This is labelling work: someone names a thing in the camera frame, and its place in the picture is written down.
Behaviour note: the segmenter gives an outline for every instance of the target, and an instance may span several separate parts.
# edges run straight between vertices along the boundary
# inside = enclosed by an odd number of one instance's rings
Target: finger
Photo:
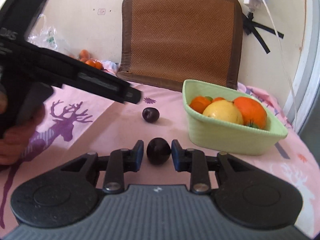
[[[44,104],[42,104],[36,110],[35,114],[32,116],[32,120],[34,121],[35,125],[39,125],[42,123],[44,117],[45,117],[45,107],[44,107]]]
[[[12,165],[19,160],[20,156],[2,156],[0,155],[0,165]]]
[[[28,144],[35,131],[36,124],[33,121],[27,121],[24,125],[8,129],[4,134],[4,141],[7,144]]]
[[[26,148],[25,145],[8,145],[0,141],[0,165],[11,165],[15,163]]]
[[[0,114],[7,110],[8,99],[5,93],[0,90]]]

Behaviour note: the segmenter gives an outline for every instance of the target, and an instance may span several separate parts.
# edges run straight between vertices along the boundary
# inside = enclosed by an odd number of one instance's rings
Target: metal rivet
[[[204,183],[197,183],[193,186],[193,189],[196,192],[206,192],[209,190],[209,186],[207,184]]]
[[[121,188],[121,185],[117,182],[109,182],[106,185],[106,190],[110,190],[110,191],[116,191],[119,190]]]

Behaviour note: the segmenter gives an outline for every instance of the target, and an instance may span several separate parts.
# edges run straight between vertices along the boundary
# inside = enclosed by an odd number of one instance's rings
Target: orange fruit pile
[[[189,106],[196,112],[203,114],[209,105],[220,100],[226,99],[222,97],[212,99],[211,97],[198,96],[191,101]],[[243,125],[257,129],[264,129],[266,127],[267,112],[258,101],[247,97],[238,97],[232,103],[241,112]]]
[[[103,67],[102,67],[101,62],[98,62],[97,60],[91,59],[90,57],[91,57],[91,55],[86,49],[81,50],[79,53],[79,59],[81,62],[86,63],[91,67],[95,67],[99,70],[102,70]]]

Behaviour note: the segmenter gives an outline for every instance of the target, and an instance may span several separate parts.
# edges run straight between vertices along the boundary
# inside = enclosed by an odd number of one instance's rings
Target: fruit basket
[[[264,130],[213,119],[189,107],[197,96],[223,97],[230,101],[242,96],[258,101],[245,93],[202,81],[185,80],[182,96],[190,140],[200,147],[235,154],[262,155],[288,135],[287,128],[264,106],[268,116]]]

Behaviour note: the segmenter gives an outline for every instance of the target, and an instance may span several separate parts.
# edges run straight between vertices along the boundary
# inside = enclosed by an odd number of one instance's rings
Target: purple deer print
[[[80,109],[83,102],[80,102],[79,104],[72,104],[69,106],[65,106],[63,108],[63,111],[60,115],[56,115],[54,113],[54,108],[58,104],[62,104],[60,100],[58,102],[53,102],[51,106],[50,115],[54,117],[53,121],[55,124],[51,126],[47,131],[45,132],[35,132],[32,138],[30,139],[28,147],[23,152],[20,160],[18,160],[15,164],[11,166],[0,166],[0,171],[6,170],[10,168],[9,175],[7,178],[6,183],[4,184],[4,190],[3,190],[3,198],[2,203],[0,205],[0,226],[2,228],[5,228],[4,225],[4,206],[6,204],[8,192],[12,186],[13,179],[15,174],[17,173],[20,165],[24,162],[30,162],[35,157],[40,155],[44,150],[46,150],[53,141],[61,135],[64,139],[64,141],[69,142],[72,140],[72,130],[74,128],[73,123],[74,122],[80,122],[80,123],[87,123],[92,122],[88,120],[92,117],[92,115],[88,115],[87,111],[88,109],[84,110],[82,113],[77,114],[76,111]]]

